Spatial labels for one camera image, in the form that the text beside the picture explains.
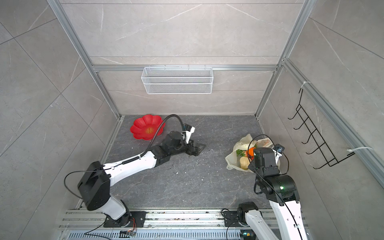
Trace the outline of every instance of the black wire rack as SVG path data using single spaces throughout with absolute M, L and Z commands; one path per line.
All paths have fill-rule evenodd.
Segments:
M 326 163 L 320 167 L 314 167 L 314 169 L 320 169 L 322 167 L 324 167 L 325 165 L 328 165 L 330 167 L 338 164 L 338 163 L 341 163 L 342 161 L 344 161 L 345 159 L 353 156 L 355 153 L 354 152 L 351 152 L 349 153 L 345 158 L 343 158 L 342 160 L 338 160 L 335 155 L 333 154 L 332 150 L 329 148 L 327 142 L 324 140 L 323 136 L 321 135 L 321 133 L 319 132 L 319 130 L 317 129 L 316 125 L 313 123 L 313 121 L 311 120 L 311 118 L 308 116 L 307 112 L 304 110 L 303 106 L 301 105 L 301 97 L 303 96 L 303 89 L 300 89 L 299 90 L 299 94 L 300 95 L 300 100 L 299 100 L 299 104 L 297 105 L 296 107 L 296 113 L 295 115 L 292 117 L 292 118 L 288 118 L 289 120 L 292 120 L 293 118 L 295 118 L 296 116 L 299 116 L 301 118 L 301 120 L 303 121 L 303 123 L 300 125 L 300 127 L 298 128 L 293 128 L 294 130 L 299 130 L 302 126 L 305 126 L 308 130 L 308 132 L 310 133 L 310 136 L 308 137 L 308 140 L 306 142 L 301 142 L 302 144 L 307 144 L 309 142 L 309 140 L 311 139 L 311 137 L 313 138 L 314 142 L 316 143 L 317 145 L 317 148 L 315 150 L 313 150 L 312 152 L 306 152 L 306 154 L 312 154 L 314 152 L 316 152 L 317 150 L 319 150 L 321 152 L 321 154 L 323 155 Z M 314 130 L 311 131 L 310 128 L 308 127 L 307 125 L 307 122 L 311 122 L 312 125 L 314 126 Z M 317 139 L 315 138 L 314 136 L 314 133 L 317 133 L 321 139 Z M 327 157 L 325 156 L 324 154 L 324 150 L 321 149 L 321 147 L 326 147 L 328 148 L 329 152 L 331 153 L 331 160 L 327 160 Z

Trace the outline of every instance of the green vegetable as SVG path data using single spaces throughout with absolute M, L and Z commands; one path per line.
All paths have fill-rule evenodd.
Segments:
M 244 150 L 237 149 L 237 150 L 236 150 L 236 154 L 237 154 L 238 156 L 245 157 Z

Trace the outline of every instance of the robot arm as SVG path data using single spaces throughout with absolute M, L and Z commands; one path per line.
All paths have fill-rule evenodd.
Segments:
M 249 169 L 256 173 L 255 184 L 269 200 L 282 240 L 307 240 L 295 182 L 290 176 L 280 174 L 276 165 L 283 151 L 284 147 L 281 145 L 276 145 L 274 149 L 255 149 L 254 160 Z M 260 240 L 278 239 L 253 202 L 239 204 L 237 214 L 239 221 L 248 224 Z
M 126 226 L 130 211 L 122 200 L 110 194 L 110 187 L 135 173 L 168 162 L 173 155 L 186 153 L 198 156 L 205 145 L 190 139 L 194 127 L 185 124 L 183 129 L 183 133 L 170 132 L 159 145 L 150 147 L 144 155 L 141 153 L 104 165 L 99 161 L 91 163 L 78 184 L 87 209 L 105 213 L 113 221 L 114 227 Z

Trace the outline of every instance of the cable tie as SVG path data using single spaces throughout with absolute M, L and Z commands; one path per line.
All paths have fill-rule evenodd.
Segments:
M 310 82 L 304 81 L 300 88 L 303 88 L 304 84 L 306 84 L 306 83 L 310 83 Z
M 359 149 L 370 149 L 370 150 L 373 150 L 373 148 L 371 147 L 357 147 L 357 148 L 354 148 L 354 149 L 347 149 L 348 152 L 353 152 L 353 151 L 356 151 L 356 150 L 359 150 Z

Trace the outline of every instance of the wire mesh basket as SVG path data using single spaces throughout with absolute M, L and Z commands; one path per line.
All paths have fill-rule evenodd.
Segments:
M 146 67 L 141 75 L 148 94 L 212 93 L 211 67 Z

